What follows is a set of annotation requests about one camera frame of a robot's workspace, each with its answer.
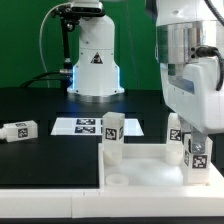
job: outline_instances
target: printed marker sheet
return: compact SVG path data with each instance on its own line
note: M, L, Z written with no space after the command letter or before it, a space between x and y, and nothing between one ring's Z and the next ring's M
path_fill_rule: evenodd
M101 118L57 118L51 135L102 135ZM125 119L125 136L143 136L137 119Z

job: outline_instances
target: green wall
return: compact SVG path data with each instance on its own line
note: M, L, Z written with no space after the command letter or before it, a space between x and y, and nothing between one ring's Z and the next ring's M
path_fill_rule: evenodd
M40 25L50 9L63 2L2 0L0 87L20 86L43 73L38 44ZM155 23L145 13L145 1L105 2L104 7L116 25L115 61L121 68L121 85L126 89L161 89L159 65L154 57ZM77 37L78 29L69 37L73 63L78 55ZM58 18L47 20L43 48L48 70L62 68L63 52Z

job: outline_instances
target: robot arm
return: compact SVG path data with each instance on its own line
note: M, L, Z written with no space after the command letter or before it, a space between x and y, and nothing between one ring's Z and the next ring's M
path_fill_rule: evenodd
M218 13L224 3L157 0L157 6L164 99L179 115L181 126L191 132L184 143L186 182L202 183L207 181L211 159L207 136L224 132L224 23Z

